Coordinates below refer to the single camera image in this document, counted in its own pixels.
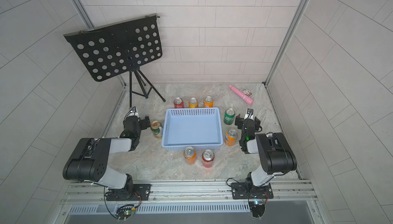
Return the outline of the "orange Fanta can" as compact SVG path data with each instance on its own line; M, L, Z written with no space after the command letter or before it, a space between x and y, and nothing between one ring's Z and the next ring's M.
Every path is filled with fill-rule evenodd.
M233 146L237 140L237 131L235 129L229 129L225 135L225 144L227 146Z

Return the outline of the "green Sprite can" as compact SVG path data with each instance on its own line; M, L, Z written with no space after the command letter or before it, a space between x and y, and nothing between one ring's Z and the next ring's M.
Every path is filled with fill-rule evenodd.
M224 114L224 123L226 125L232 125L235 120L235 111L233 108L228 108Z

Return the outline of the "green and red can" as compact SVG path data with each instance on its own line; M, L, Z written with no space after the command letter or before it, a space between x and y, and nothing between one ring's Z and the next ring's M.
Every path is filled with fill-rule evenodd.
M161 123L159 121L153 121L150 128L156 138L160 139L163 137L163 128L161 127Z

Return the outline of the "orange soda can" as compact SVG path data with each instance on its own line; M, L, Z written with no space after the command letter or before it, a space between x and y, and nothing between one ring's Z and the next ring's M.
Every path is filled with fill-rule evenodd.
M213 107L213 98L210 96L207 96L204 100L203 100L203 106L204 108L212 108Z
M188 102L188 108L198 108L199 102L196 98L191 98Z

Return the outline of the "red can front row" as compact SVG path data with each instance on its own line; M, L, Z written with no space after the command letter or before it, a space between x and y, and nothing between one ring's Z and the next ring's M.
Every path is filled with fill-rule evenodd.
M202 153L202 164L205 168L211 168L215 159L215 154L212 150L207 149Z

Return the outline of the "red cola can back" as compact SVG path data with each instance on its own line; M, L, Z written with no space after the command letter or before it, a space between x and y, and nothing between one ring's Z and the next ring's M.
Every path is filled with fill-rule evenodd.
M184 101L180 97L175 98L174 107L176 109L183 109L184 108Z

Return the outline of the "orange can front row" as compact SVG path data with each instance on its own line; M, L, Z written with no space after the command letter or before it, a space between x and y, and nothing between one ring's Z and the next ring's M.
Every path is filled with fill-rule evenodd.
M186 147L183 152L183 156L184 156L186 162L190 165L193 165L197 160L196 151L195 151L194 147Z

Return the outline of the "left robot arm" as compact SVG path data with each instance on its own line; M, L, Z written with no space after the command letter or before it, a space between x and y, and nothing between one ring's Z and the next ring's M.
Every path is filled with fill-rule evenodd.
M118 138L80 139L63 168L63 178L132 193L132 177L110 168L108 158L111 154L134 151L139 144L141 131L150 127L150 120L148 116L141 119L135 114L128 115L123 126L124 131Z

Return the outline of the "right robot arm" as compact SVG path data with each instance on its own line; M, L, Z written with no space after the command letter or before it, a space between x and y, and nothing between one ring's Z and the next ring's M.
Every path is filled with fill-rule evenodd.
M285 175L297 168L297 159L281 132L258 133L260 120L235 118L235 125L242 131L239 146L245 154L258 154L260 165L246 178L249 189L265 187L275 176Z

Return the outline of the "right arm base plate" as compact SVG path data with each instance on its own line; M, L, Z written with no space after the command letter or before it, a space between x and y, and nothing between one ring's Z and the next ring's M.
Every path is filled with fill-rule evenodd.
M273 199L271 185L261 187L248 187L245 183L231 183L231 193L233 199Z

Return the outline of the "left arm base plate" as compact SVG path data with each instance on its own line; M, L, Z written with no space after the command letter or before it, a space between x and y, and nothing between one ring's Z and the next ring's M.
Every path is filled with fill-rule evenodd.
M145 201L150 195L151 184L135 184L130 189L125 186L123 189L109 189L105 193L106 201Z

